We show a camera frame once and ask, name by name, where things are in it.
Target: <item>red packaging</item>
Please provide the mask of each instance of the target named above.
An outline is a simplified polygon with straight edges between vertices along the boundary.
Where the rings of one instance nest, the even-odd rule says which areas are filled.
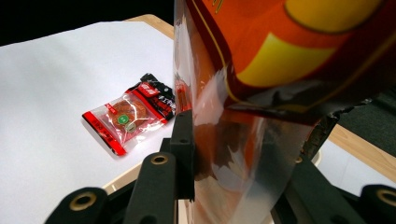
[[[114,154],[124,155],[175,115],[175,96],[152,74],[121,97],[82,115]]]

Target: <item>white paper sheet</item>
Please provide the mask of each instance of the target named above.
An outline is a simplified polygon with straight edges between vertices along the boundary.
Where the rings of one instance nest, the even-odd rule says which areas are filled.
[[[146,73],[173,86],[173,40],[143,22],[100,22],[0,48],[0,223],[43,223],[67,194],[158,151],[173,122],[122,158],[82,113]]]

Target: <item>clear plastic wrapper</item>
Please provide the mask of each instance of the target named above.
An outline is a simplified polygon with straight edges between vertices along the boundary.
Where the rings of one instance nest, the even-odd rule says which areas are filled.
[[[145,74],[121,97],[82,115],[118,156],[150,137],[175,115],[173,90]]]
[[[263,223],[320,120],[396,83],[396,2],[175,3],[177,112],[192,110],[196,144],[189,222]]]

